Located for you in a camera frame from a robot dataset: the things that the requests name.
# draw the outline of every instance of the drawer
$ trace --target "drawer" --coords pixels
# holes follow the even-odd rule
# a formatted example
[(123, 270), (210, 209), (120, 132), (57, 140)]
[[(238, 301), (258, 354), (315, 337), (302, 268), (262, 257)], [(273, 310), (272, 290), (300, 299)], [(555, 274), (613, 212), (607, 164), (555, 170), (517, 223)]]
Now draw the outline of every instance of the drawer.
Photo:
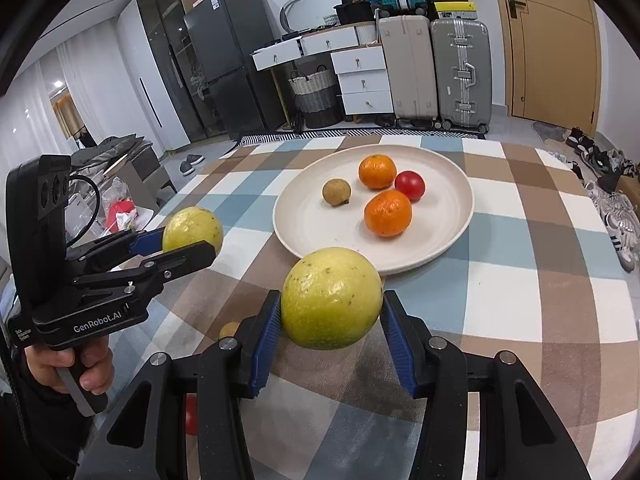
[(252, 54), (252, 57), (254, 58), (255, 67), (258, 70), (262, 70), (263, 68), (299, 59), (302, 54), (300, 54), (298, 38), (295, 38), (263, 48)]
[(337, 74), (361, 70), (386, 70), (385, 53), (381, 46), (332, 52), (331, 59), (334, 60), (334, 70)]
[(338, 74), (338, 80), (340, 81), (340, 90), (343, 94), (390, 91), (391, 89), (386, 70), (347, 72), (345, 74)]
[(394, 112), (389, 91), (343, 94), (342, 101), (347, 115), (392, 114)]
[(300, 44), (305, 56), (311, 56), (320, 52), (358, 46), (358, 37), (354, 27), (336, 28), (318, 34), (303, 36), (300, 39)]

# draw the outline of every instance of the mandarin orange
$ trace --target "mandarin orange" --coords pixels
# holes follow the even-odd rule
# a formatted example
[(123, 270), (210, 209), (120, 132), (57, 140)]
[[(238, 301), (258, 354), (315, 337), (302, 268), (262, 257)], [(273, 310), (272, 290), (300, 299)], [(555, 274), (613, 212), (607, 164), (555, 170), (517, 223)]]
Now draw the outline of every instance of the mandarin orange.
[(369, 155), (358, 168), (360, 181), (369, 189), (385, 189), (391, 186), (397, 173), (396, 165), (386, 155)]
[(411, 202), (395, 189), (373, 197), (364, 208), (364, 222), (371, 232), (382, 237), (399, 235), (409, 227)]

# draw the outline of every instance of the checkered tablecloth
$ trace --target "checkered tablecloth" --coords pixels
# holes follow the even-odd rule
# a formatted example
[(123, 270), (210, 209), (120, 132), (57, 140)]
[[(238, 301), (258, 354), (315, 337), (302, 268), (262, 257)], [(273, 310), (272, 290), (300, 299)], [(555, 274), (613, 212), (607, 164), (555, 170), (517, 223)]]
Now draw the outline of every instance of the checkered tablecloth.
[[(165, 286), (147, 322), (111, 335), (117, 398), (156, 351), (201, 352), (220, 328), (255, 314), (296, 258), (273, 232), (277, 196), (303, 168), (362, 144), (435, 150), (468, 175), (476, 211), (435, 261), (393, 276), (407, 313), (463, 351), (520, 357), (557, 410), (596, 480), (630, 452), (638, 413), (638, 334), (612, 244), (575, 175), (550, 154), (487, 140), (422, 136), (334, 137), (239, 148), (202, 174), (149, 226), (191, 205), (225, 226), (209, 269)], [(415, 455), (424, 402), (398, 378), (376, 324), (339, 351), (297, 348), (285, 337), (260, 396), (241, 403), (258, 479), (402, 479)], [(478, 397), (471, 396), (465, 479), (475, 478)], [(189, 441), (190, 477), (197, 449)]]

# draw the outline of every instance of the white plate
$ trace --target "white plate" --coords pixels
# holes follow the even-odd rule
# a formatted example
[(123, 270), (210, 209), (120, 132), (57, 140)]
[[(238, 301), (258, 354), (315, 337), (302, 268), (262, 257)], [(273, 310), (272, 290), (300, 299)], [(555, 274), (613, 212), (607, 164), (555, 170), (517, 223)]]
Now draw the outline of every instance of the white plate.
[[(393, 238), (373, 234), (364, 208), (379, 191), (358, 178), (363, 158), (390, 156), (401, 171), (424, 179), (427, 192), (413, 204), (413, 219)], [(343, 178), (351, 186), (348, 204), (332, 207), (322, 186)], [(371, 144), (332, 153), (301, 171), (282, 191), (273, 208), (273, 227), (282, 244), (299, 258), (324, 247), (347, 247), (366, 257), (380, 274), (414, 269), (433, 260), (462, 236), (474, 213), (474, 192), (466, 174), (445, 156), (421, 148)]]

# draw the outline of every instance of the hand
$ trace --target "hand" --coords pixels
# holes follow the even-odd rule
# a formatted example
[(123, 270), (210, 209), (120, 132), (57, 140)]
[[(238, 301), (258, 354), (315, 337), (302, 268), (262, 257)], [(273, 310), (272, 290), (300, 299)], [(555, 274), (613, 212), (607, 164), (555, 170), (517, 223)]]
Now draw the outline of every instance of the hand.
[[(68, 393), (55, 368), (69, 368), (74, 363), (75, 355), (71, 348), (54, 352), (44, 345), (35, 344), (25, 348), (24, 353), (36, 381), (61, 394)], [(82, 364), (88, 370), (80, 377), (80, 386), (94, 395), (106, 392), (113, 383), (112, 359), (108, 335), (89, 341), (82, 348)]]

